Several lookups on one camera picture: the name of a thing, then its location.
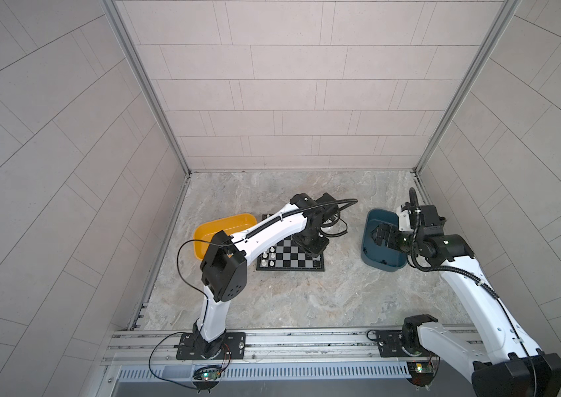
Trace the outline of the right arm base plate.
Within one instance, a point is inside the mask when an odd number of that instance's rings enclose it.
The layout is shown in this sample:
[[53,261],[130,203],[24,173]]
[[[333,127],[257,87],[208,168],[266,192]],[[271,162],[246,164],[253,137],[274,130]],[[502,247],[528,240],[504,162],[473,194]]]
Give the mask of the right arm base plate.
[[436,357],[436,354],[422,347],[418,335],[407,330],[369,330],[366,333],[374,342],[382,358],[385,357]]

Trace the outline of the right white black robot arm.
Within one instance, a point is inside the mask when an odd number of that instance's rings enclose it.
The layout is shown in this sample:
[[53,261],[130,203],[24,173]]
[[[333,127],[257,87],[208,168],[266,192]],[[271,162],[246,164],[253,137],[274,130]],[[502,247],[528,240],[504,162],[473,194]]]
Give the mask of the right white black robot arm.
[[396,271],[409,265],[439,273],[459,298],[482,340],[475,347],[436,317],[405,318],[398,334],[369,331],[382,352],[417,358],[411,383],[430,385],[443,362],[470,381],[477,396],[556,396],[561,358],[546,353],[511,315],[489,285],[474,251],[457,234],[444,232],[446,219],[434,205],[419,203],[416,191],[396,212],[374,209],[367,216],[361,256],[369,266]]

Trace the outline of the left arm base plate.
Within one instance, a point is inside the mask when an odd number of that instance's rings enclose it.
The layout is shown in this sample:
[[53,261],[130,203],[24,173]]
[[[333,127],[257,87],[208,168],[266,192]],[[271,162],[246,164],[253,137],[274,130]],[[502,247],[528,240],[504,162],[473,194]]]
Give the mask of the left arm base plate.
[[245,332],[225,332],[213,342],[207,342],[200,335],[185,332],[177,347],[176,359],[219,360],[244,358],[247,334]]

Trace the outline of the teal plastic bin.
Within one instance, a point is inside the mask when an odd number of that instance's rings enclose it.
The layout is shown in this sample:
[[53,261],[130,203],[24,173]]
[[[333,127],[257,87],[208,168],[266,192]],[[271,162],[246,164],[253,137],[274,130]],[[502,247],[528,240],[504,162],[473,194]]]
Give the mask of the teal plastic bin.
[[378,229],[382,228],[388,238],[394,229],[399,232],[399,219],[396,213],[374,208],[367,215],[362,239],[361,258],[365,264],[381,271],[394,272],[406,266],[406,254],[387,246],[386,239],[381,244],[375,242]]

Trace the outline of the black white chessboard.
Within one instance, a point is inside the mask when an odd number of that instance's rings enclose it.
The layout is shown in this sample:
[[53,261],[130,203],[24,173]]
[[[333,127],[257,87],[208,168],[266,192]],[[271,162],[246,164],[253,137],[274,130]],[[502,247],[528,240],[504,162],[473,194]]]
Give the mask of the black white chessboard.
[[324,272],[324,255],[312,257],[291,237],[279,241],[257,258],[257,271]]

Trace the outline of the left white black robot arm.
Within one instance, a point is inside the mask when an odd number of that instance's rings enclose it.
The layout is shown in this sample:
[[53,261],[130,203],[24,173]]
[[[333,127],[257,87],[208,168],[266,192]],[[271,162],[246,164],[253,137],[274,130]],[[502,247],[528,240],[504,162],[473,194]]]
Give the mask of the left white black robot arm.
[[345,234],[327,233],[341,221],[341,213],[355,205],[355,198],[336,200],[329,194],[313,199],[295,195],[277,213],[234,235],[214,234],[201,261],[205,297],[202,314],[193,327],[192,347],[204,359],[215,357],[227,337],[226,319],[230,301],[247,284],[247,267],[277,243],[291,238],[306,256],[321,255],[332,238]]

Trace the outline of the yellow plastic tray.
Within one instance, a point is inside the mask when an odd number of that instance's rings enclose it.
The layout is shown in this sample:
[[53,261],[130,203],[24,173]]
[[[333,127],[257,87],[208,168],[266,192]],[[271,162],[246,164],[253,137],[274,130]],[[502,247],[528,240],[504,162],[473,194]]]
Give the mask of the yellow plastic tray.
[[251,228],[256,224],[257,219],[253,215],[249,213],[242,213],[198,226],[198,228],[194,231],[193,244],[196,259],[202,261],[209,247],[207,243],[201,243],[200,240],[210,242],[214,234],[220,231],[224,231],[227,235],[233,235],[234,233],[240,233],[248,228]]

